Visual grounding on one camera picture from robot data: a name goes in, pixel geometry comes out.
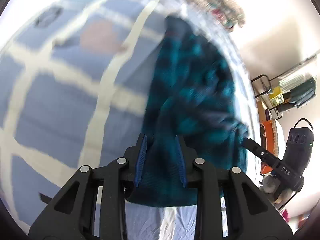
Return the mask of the right gloved hand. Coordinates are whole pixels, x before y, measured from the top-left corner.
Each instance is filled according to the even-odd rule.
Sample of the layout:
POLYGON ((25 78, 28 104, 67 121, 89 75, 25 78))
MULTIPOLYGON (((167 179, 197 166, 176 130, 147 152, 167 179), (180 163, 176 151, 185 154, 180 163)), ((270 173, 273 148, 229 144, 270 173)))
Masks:
POLYGON ((292 196, 293 191, 284 186, 279 179, 271 173, 263 175, 259 190, 266 194, 268 200, 275 206, 280 207, 292 196))

